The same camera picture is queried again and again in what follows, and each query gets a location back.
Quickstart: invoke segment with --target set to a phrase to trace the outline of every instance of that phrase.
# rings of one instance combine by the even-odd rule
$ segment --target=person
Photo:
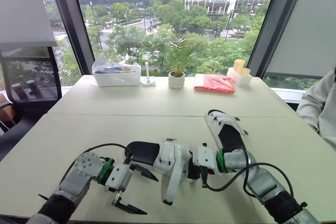
[[[336,151],[336,69],[307,90],[297,113]]]

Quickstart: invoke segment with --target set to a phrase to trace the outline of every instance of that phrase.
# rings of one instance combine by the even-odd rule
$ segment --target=white sleeve
[[[334,79],[335,73],[330,71],[318,83],[307,90],[298,106],[297,113],[299,116],[317,129],[319,128],[319,115],[324,108],[328,94],[334,84]]]

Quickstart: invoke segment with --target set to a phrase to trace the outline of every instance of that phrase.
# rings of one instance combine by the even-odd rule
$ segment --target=cup
[[[248,76],[250,74],[251,70],[249,70],[248,68],[242,68],[239,72],[239,75],[244,77],[244,76]]]
[[[26,92],[24,91],[24,89],[21,87],[20,83],[13,84],[12,89],[15,91],[15,93],[20,99],[28,99],[28,96]]]
[[[26,81],[26,84],[28,85],[28,87],[30,88],[30,90],[32,91],[33,94],[39,94],[39,93],[41,93],[41,91],[38,88],[35,80]]]
[[[236,59],[235,63],[233,65],[233,69],[239,73],[241,71],[241,69],[244,67],[245,65],[245,61],[242,59]]]

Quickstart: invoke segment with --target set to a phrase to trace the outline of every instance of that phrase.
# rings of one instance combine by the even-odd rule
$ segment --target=white table
[[[320,221],[336,220],[334,182],[336,155],[299,118],[241,118],[246,147],[257,161],[279,166],[290,178],[296,200],[306,201]],[[204,117],[190,116],[112,116],[46,114],[0,162],[0,214],[28,217],[36,213],[50,196],[71,161],[83,150],[97,144],[133,141],[160,142],[175,137],[193,146],[215,141]],[[123,161],[122,150],[104,147],[103,156]],[[285,186],[284,179],[269,169]],[[131,215],[112,207],[112,193],[92,182],[73,220],[139,223],[274,223],[266,209],[242,190],[239,178],[226,191],[215,193],[201,183],[181,183],[172,206],[161,202],[166,177],[155,173],[160,182],[135,174],[122,195],[122,202],[149,214]],[[210,176],[214,187],[232,175]]]
[[[93,76],[83,76],[49,110],[52,114],[204,116],[219,109],[234,116],[297,117],[262,80],[235,94],[195,91],[194,78],[179,90],[168,87],[167,77],[156,77],[156,87],[98,87]]]

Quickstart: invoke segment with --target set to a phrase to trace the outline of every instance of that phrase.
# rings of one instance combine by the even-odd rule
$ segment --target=palm plant
[[[184,65],[189,61],[190,55],[194,52],[193,45],[190,45],[185,35],[171,35],[171,46],[169,61],[173,66],[173,76],[181,77]]]

